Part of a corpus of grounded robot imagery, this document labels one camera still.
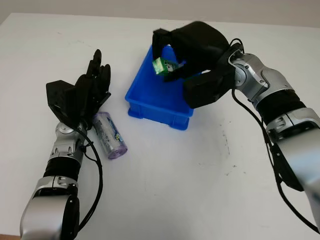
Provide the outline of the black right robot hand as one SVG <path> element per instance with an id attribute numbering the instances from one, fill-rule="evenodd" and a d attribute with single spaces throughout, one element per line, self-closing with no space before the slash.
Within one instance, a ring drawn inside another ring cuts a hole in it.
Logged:
<path id="1" fill-rule="evenodd" d="M 194 21 L 183 27 L 168 31 L 162 28 L 153 31 L 153 59 L 162 56 L 163 48 L 170 45 L 178 63 L 184 65 L 164 77 L 165 82 L 187 79 L 210 70 L 230 47 L 226 37 L 217 29 L 202 21 Z"/>

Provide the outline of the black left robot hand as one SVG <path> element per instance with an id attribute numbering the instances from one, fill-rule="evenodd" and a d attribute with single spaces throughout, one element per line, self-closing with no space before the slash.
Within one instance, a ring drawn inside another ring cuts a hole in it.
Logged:
<path id="1" fill-rule="evenodd" d="M 87 130 L 92 128 L 94 115 L 111 96 L 110 83 L 111 66 L 102 65 L 102 52 L 97 49 L 89 61 L 86 73 L 75 84 L 77 114 Z"/>

